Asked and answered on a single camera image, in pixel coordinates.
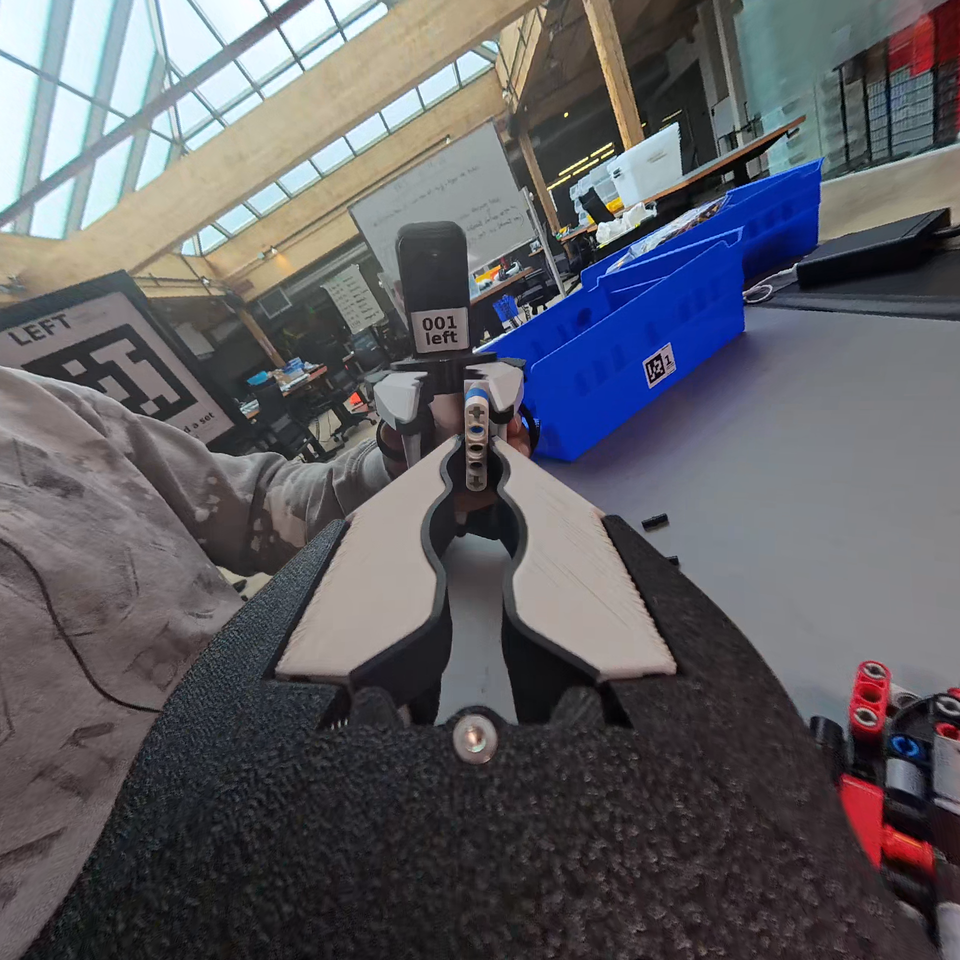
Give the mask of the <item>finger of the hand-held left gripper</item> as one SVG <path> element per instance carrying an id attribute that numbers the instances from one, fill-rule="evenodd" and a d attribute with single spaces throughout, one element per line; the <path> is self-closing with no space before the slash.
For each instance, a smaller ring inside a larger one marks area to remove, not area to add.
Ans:
<path id="1" fill-rule="evenodd" d="M 380 420 L 388 426 L 413 425 L 420 415 L 422 389 L 421 372 L 386 372 L 373 388 Z"/>
<path id="2" fill-rule="evenodd" d="M 518 365 L 481 365 L 480 389 L 492 418 L 512 418 L 523 401 L 524 370 Z"/>

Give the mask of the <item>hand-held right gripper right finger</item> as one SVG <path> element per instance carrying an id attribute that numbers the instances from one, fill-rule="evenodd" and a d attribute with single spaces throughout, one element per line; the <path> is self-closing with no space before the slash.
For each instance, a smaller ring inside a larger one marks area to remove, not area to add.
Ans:
<path id="1" fill-rule="evenodd" d="M 604 512 L 507 442 L 490 451 L 517 531 L 503 585 L 505 625 L 594 681 L 675 675 Z"/>

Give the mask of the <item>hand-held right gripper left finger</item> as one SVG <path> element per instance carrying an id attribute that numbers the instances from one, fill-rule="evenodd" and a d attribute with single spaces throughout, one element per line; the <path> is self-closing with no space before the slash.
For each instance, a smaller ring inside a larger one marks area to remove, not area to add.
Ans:
<path id="1" fill-rule="evenodd" d="M 434 683 L 450 657 L 442 564 L 453 486 L 448 438 L 354 511 L 276 665 L 284 680 Z"/>

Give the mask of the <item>small grey brick piece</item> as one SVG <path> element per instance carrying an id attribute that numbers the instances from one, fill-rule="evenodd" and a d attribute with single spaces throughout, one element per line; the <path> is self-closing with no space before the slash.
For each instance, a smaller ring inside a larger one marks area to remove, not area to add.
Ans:
<path id="1" fill-rule="evenodd" d="M 488 485 L 491 424 L 489 382 L 486 379 L 466 382 L 463 397 L 463 455 L 464 485 L 468 493 L 482 493 Z"/>

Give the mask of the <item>toy brick assembly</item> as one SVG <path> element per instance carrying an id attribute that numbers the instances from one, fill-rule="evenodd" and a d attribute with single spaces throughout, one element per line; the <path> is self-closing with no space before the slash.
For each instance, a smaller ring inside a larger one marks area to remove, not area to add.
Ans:
<path id="1" fill-rule="evenodd" d="M 945 959 L 959 957 L 959 688 L 927 695 L 880 661 L 854 675 L 846 727 L 809 730 L 863 853 Z"/>

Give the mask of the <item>person's left forearm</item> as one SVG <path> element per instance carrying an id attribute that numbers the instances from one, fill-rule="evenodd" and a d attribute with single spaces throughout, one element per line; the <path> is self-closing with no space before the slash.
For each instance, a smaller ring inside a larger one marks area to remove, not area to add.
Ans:
<path id="1" fill-rule="evenodd" d="M 327 525 L 346 520 L 387 487 L 389 463 L 371 438 L 329 462 L 212 454 L 193 535 L 221 568 L 277 573 Z"/>

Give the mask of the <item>person's left hand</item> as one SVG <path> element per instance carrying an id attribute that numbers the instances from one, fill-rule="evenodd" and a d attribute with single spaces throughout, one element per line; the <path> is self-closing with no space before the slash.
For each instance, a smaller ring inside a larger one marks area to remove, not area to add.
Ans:
<path id="1" fill-rule="evenodd" d="M 540 427 L 532 419 L 525 418 L 525 406 L 515 414 L 507 425 L 506 441 L 520 455 L 530 458 L 540 438 Z M 407 469 L 402 435 L 386 421 L 379 420 L 376 426 L 376 444 L 384 457 L 388 474 L 396 478 Z M 474 534 L 485 539 L 498 537 L 499 495 L 494 482 L 488 482 L 482 491 L 460 490 L 455 497 L 454 517 L 457 536 Z"/>

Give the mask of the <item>large whiteboard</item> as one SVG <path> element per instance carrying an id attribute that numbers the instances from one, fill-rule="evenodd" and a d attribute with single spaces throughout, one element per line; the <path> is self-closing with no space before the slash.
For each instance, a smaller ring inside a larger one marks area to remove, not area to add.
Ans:
<path id="1" fill-rule="evenodd" d="M 493 122 L 381 186 L 349 210 L 389 282 L 400 280 L 396 241 L 413 223 L 451 221 L 471 270 L 527 245 L 534 223 Z"/>

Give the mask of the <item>blue bin with marker tag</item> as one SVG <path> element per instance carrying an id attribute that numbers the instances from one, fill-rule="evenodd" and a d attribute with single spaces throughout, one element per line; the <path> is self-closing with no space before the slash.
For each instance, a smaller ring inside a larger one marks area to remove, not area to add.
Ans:
<path id="1" fill-rule="evenodd" d="M 740 228 L 602 275 L 477 353 L 525 361 L 540 456 L 573 462 L 745 330 Z"/>

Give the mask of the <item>white plastic bags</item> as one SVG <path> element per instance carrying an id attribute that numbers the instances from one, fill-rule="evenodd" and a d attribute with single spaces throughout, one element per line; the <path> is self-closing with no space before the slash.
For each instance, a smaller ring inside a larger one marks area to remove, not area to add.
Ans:
<path id="1" fill-rule="evenodd" d="M 620 215 L 614 217 L 611 221 L 600 222 L 595 231 L 595 241 L 599 247 L 607 246 L 613 243 L 619 237 L 635 230 L 645 221 L 655 217 L 657 214 L 656 205 L 650 209 L 646 204 L 640 202 L 632 207 L 624 208 Z"/>

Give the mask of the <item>clear plastic storage box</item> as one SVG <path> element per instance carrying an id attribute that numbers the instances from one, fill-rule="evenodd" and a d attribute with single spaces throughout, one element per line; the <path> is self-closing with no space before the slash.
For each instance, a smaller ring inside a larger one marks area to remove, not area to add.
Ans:
<path id="1" fill-rule="evenodd" d="M 624 209 L 676 186 L 683 178 L 680 125 L 672 123 L 612 158 L 606 174 Z"/>

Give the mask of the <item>marker pattern poster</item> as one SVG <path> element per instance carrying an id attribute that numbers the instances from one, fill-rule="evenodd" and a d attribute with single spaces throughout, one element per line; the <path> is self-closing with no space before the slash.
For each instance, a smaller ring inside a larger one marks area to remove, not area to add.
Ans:
<path id="1" fill-rule="evenodd" d="M 124 270 L 3 306 L 2 366 L 95 390 L 210 450 L 250 437 L 236 401 Z"/>

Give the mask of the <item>wooden background table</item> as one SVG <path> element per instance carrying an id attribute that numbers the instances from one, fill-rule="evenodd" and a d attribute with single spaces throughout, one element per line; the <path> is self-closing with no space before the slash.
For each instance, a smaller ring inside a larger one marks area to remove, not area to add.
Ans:
<path id="1" fill-rule="evenodd" d="M 766 154 L 770 148 L 782 138 L 795 136 L 800 126 L 806 120 L 806 115 L 798 116 L 789 123 L 775 128 L 772 132 L 762 135 L 762 137 L 751 141 L 749 144 L 713 162 L 703 165 L 690 174 L 687 174 L 677 184 L 659 191 L 649 198 L 644 198 L 641 202 L 642 205 L 646 209 L 655 208 L 656 214 L 660 215 L 661 218 L 665 218 L 668 214 L 682 213 L 688 210 L 697 196 L 704 194 L 711 183 L 723 179 L 726 174 L 732 175 L 731 182 L 735 187 L 749 185 L 751 179 L 748 173 L 748 164 Z M 563 246 L 566 252 L 572 249 L 574 241 L 586 237 L 592 244 L 594 250 L 611 254 L 616 249 L 622 249 L 624 246 L 628 246 L 631 242 L 636 241 L 642 235 L 643 230 L 648 227 L 656 227 L 654 218 L 648 218 L 638 226 L 624 230 L 606 244 L 601 244 L 596 237 L 598 231 L 597 224 L 578 227 L 572 231 L 558 235 L 557 238 L 558 243 Z"/>

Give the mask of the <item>blue plastic bin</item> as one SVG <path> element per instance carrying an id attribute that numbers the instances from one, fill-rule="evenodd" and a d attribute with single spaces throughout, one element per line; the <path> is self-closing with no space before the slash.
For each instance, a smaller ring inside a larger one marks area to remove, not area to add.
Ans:
<path id="1" fill-rule="evenodd" d="M 630 263 L 616 263 L 626 247 L 604 256 L 583 271 L 582 288 L 590 289 L 601 277 L 642 259 L 688 248 L 700 250 L 729 233 L 740 237 L 746 281 L 760 279 L 776 267 L 799 260 L 818 244 L 823 164 L 820 157 L 727 191 L 727 205 L 713 219 Z"/>

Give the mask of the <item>red and blue drawer rack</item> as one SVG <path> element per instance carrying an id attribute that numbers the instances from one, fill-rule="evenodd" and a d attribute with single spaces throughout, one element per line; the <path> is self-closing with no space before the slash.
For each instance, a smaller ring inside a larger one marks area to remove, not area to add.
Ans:
<path id="1" fill-rule="evenodd" d="M 833 69 L 836 175 L 958 144 L 958 2 L 922 13 Z"/>

